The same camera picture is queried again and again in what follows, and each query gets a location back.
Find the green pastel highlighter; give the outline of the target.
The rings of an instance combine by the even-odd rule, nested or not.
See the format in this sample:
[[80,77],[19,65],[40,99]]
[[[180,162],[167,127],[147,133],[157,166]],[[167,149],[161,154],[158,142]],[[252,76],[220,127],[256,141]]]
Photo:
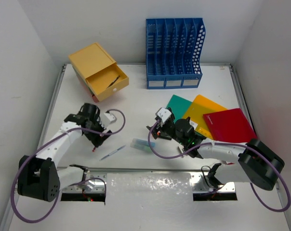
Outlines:
[[130,147],[137,149],[137,150],[144,151],[144,152],[151,152],[150,147],[143,145],[143,144],[131,142]]

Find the blue gel pen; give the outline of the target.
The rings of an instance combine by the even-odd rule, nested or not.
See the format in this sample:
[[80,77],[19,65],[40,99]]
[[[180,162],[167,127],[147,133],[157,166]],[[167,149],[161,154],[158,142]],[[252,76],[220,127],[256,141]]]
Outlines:
[[119,147],[118,149],[116,149],[116,150],[110,152],[109,154],[107,154],[106,156],[102,157],[99,161],[105,160],[106,158],[112,156],[113,154],[117,153],[118,151],[122,150],[125,147],[126,147],[126,145],[123,145],[123,146]]

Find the green clip file folder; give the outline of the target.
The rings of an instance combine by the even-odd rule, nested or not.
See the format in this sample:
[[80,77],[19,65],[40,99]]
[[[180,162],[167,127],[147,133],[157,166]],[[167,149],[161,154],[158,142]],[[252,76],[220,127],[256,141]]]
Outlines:
[[166,108],[171,108],[174,114],[174,121],[181,119],[191,105],[191,101],[180,96],[173,95],[169,100]]

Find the yellow translucent folder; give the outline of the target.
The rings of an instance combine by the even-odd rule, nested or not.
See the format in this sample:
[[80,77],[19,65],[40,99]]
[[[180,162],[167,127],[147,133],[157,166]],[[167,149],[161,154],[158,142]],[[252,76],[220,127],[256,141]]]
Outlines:
[[227,110],[227,108],[202,95],[197,95],[182,118],[186,119],[190,117],[190,123],[195,128],[195,131],[213,140],[213,136],[203,118],[203,115],[225,110]]

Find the yellow drawer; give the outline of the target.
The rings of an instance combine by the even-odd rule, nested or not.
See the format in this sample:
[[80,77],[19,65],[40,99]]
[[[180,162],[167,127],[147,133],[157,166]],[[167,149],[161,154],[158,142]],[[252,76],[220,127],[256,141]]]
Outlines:
[[[114,85],[108,88],[108,85],[118,75],[120,75],[120,78]],[[129,78],[117,64],[113,64],[86,78],[86,83],[92,91],[93,100],[97,103],[107,99],[124,87],[128,86]]]

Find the drawer box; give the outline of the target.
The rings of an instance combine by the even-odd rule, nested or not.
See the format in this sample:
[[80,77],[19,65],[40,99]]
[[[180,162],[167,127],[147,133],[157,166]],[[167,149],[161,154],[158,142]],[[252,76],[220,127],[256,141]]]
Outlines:
[[70,54],[68,57],[77,73],[77,76],[86,86],[87,90],[92,95],[92,98],[93,94],[86,83],[86,78],[109,67],[110,65],[116,64],[116,61],[98,43],[93,43],[84,47],[81,50]]

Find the blue pastel highlighter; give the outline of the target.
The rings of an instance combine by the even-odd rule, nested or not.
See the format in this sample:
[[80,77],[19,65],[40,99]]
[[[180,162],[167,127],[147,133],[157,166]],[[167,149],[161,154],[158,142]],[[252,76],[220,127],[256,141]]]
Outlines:
[[132,142],[140,144],[140,145],[148,146],[148,147],[149,146],[155,147],[155,143],[151,142],[151,141],[148,142],[148,140],[142,140],[142,139],[133,138]]

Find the black gel pen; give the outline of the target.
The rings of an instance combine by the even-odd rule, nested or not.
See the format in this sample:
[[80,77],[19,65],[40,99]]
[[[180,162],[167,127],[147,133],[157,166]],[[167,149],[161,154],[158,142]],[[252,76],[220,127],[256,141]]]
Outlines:
[[109,85],[108,88],[111,87],[112,85],[114,85],[116,83],[116,81],[120,78],[120,75],[118,75]]

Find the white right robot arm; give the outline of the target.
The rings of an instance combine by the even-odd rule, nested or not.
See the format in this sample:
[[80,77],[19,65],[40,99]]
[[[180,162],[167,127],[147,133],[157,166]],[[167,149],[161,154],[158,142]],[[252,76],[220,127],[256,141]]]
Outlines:
[[218,160],[205,176],[209,188],[218,189],[229,182],[246,182],[271,191],[276,182],[282,180],[284,161],[258,139],[248,143],[216,142],[194,131],[189,119],[173,121],[157,117],[155,124],[147,129],[149,138],[157,139],[159,133],[167,134],[182,145],[184,155]]

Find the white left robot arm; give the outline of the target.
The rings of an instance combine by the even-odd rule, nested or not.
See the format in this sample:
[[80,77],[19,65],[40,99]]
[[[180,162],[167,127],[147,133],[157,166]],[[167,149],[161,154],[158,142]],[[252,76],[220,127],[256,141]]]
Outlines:
[[22,170],[17,180],[18,194],[51,202],[63,188],[85,180],[86,167],[72,164],[57,170],[60,160],[81,136],[85,136],[95,148],[102,145],[111,133],[107,127],[116,120],[112,113],[102,113],[90,103],[85,103],[77,114],[69,114],[49,145],[31,160],[25,155],[19,161]]

